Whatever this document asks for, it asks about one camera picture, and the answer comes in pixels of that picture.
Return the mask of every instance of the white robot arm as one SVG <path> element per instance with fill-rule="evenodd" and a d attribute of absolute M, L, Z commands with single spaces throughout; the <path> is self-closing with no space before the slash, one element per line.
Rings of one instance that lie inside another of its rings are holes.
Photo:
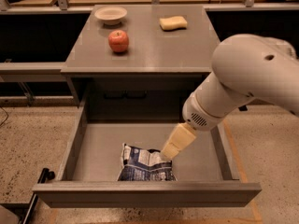
<path fill-rule="evenodd" d="M 255 98 L 299 117 L 299 62 L 293 46 L 257 35 L 233 35 L 212 58 L 212 73 L 190 95 L 183 118 L 209 131 L 234 109 Z"/>

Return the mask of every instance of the concrete floor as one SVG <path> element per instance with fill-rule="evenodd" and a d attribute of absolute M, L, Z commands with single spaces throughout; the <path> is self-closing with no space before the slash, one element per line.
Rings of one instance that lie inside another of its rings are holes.
<path fill-rule="evenodd" d="M 77 109 L 71 103 L 1 106 L 9 118 L 0 128 L 0 203 L 28 203 L 42 168 L 58 171 Z M 0 122 L 4 117 L 0 110 Z M 249 105 L 249 111 L 236 110 L 225 122 L 243 177 L 263 188 L 248 206 L 50 209 L 39 201 L 32 223 L 298 223 L 299 119 L 276 106 Z"/>

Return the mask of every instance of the gray drawer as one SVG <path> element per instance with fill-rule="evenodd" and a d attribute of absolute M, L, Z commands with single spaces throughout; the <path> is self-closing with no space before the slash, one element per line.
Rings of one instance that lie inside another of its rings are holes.
<path fill-rule="evenodd" d="M 165 91 L 165 101 L 159 103 L 160 91 L 146 87 L 152 95 L 136 99 L 111 99 L 119 104 L 119 115 L 112 117 L 111 104 L 103 104 L 103 85 L 95 82 L 95 90 L 86 90 L 78 108 L 77 123 L 56 180 L 36 184 L 34 193 L 50 207 L 236 207 L 245 206 L 260 191 L 257 183 L 241 183 L 235 168 L 223 125 L 211 132 L 198 132 L 198 138 L 173 160 L 174 182 L 116 181 L 121 171 L 122 143 L 162 149 L 165 140 L 179 122 L 182 89 Z M 120 86 L 105 91 L 119 91 Z M 98 106 L 102 111 L 96 112 Z M 142 116 L 130 118 L 127 110 Z M 162 116 L 165 110 L 168 116 Z"/>

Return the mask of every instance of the open drawer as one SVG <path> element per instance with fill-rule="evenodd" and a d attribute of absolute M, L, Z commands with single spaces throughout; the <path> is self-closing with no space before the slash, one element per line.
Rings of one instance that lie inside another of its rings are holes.
<path fill-rule="evenodd" d="M 178 181 L 117 181 L 122 144 L 162 149 L 198 77 L 91 81 L 56 180 L 34 193 L 50 207 L 236 207 L 260 191 L 241 183 L 223 125 L 199 132 L 173 159 Z"/>

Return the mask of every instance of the bowl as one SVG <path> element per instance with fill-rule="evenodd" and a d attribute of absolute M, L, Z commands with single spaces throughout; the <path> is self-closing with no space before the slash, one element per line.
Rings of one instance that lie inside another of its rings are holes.
<path fill-rule="evenodd" d="M 103 7 L 95 11 L 94 16 L 105 25 L 117 25 L 127 14 L 123 7 Z"/>

